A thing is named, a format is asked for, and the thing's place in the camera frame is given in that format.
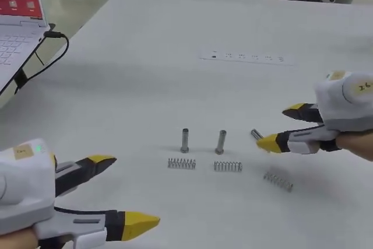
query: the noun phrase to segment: label sticker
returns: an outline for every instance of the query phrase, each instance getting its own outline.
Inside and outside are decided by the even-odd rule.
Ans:
[[[355,94],[365,94],[373,92],[373,80],[365,80],[356,83],[353,86]]]
[[[14,150],[14,157],[16,158],[16,160],[22,160],[27,157],[34,156],[34,152],[29,144],[19,145],[13,148],[13,150]]]
[[[341,79],[344,77],[345,74],[346,74],[346,71],[334,71],[334,72],[331,74],[329,80],[330,80],[330,81],[333,81],[333,80],[341,80]]]

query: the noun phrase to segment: metal spring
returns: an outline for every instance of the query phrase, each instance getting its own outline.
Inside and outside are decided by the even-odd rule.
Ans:
[[[267,172],[266,174],[264,174],[263,179],[267,179],[274,185],[277,185],[280,188],[284,188],[288,192],[291,192],[293,190],[293,184],[291,182],[286,181],[285,179],[282,179],[278,177],[277,175],[272,174],[270,172]]]
[[[240,162],[214,162],[215,171],[241,172],[242,163]]]
[[[196,160],[168,159],[169,169],[195,169]]]

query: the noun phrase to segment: power strip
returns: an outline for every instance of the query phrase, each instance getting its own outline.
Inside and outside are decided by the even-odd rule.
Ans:
[[[294,65],[293,60],[289,57],[281,55],[259,55],[248,54],[245,52],[220,52],[208,51],[202,52],[200,59],[216,60],[216,61],[240,61],[249,62],[252,64],[273,64],[273,65]]]

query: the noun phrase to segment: white table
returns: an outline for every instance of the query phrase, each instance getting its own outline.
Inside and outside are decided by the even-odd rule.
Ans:
[[[321,3],[110,0],[67,56],[3,108],[0,147],[40,136],[60,162],[118,157],[57,203],[161,217],[105,248],[371,248],[371,163],[348,152],[268,155],[249,131],[307,127],[282,109],[313,102],[312,84],[328,71],[373,71],[372,17],[371,7]],[[293,54],[296,64],[198,59],[210,48]],[[185,127],[196,170],[168,169],[169,157],[183,157]],[[226,152],[217,156],[220,129]],[[216,159],[243,171],[215,173]],[[269,169],[286,172],[293,192],[263,181]]]

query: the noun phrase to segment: metal pin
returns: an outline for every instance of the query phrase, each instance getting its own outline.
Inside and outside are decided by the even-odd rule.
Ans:
[[[217,153],[218,155],[221,155],[224,153],[224,142],[226,141],[226,135],[227,135],[227,132],[225,130],[221,130],[220,131],[220,134],[219,134],[219,140],[217,142],[217,147],[215,149],[215,153]]]
[[[189,139],[189,129],[184,128],[182,130],[182,139],[181,139],[181,148],[180,148],[180,151],[183,154],[186,154],[189,152],[188,139]]]
[[[256,129],[253,129],[251,131],[251,135],[256,139],[256,140],[259,140],[259,139],[262,139],[263,138],[263,135],[260,134],[259,131],[257,131]]]

